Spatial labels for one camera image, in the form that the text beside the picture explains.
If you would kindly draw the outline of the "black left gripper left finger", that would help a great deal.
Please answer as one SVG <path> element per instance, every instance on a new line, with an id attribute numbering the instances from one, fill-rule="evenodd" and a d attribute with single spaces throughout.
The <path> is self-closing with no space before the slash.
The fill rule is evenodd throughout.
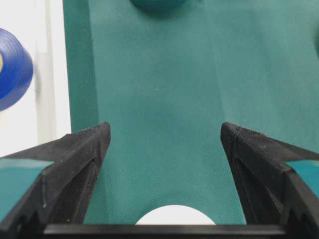
<path id="1" fill-rule="evenodd" d="M 111 141 L 107 122 L 0 159 L 0 236 L 80 224 Z"/>

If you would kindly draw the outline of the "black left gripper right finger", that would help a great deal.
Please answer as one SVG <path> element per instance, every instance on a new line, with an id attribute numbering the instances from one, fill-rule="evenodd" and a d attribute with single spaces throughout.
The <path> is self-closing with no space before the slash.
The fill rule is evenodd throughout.
<path id="1" fill-rule="evenodd" d="M 229 122 L 220 139 L 246 225 L 241 238 L 316 239 L 319 236 L 319 155 Z"/>

